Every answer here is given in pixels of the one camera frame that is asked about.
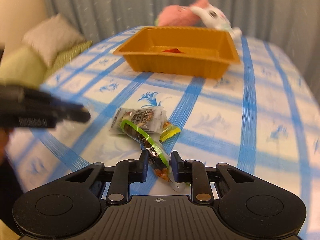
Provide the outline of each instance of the black handheld device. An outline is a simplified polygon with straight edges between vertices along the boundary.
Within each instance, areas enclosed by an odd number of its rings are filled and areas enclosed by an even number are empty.
[[[63,120],[85,123],[90,118],[83,105],[23,86],[0,85],[0,127],[55,128]]]

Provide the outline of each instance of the human hand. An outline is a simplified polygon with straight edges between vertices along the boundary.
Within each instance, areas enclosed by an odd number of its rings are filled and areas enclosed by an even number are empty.
[[[4,159],[5,147],[9,142],[9,134],[13,131],[13,129],[3,129],[0,128],[0,163]]]

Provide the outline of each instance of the gray curtain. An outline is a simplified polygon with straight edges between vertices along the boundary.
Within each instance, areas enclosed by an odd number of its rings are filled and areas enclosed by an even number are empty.
[[[163,7],[195,0],[45,0],[49,15],[62,13],[89,40],[153,25]],[[320,0],[209,0],[244,35],[281,47],[320,102]]]

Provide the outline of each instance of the white wall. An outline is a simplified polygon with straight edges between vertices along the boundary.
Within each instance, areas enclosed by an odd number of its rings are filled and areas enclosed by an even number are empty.
[[[44,0],[0,0],[0,43],[4,57],[19,48],[26,31],[46,19]]]

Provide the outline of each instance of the metal screw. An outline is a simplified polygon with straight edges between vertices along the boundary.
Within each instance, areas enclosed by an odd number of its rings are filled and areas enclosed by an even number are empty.
[[[196,196],[196,199],[199,201],[209,201],[211,199],[211,196],[206,193],[201,193]]]
[[[108,199],[114,202],[123,200],[124,196],[122,194],[119,193],[113,193],[111,195],[109,195]]]

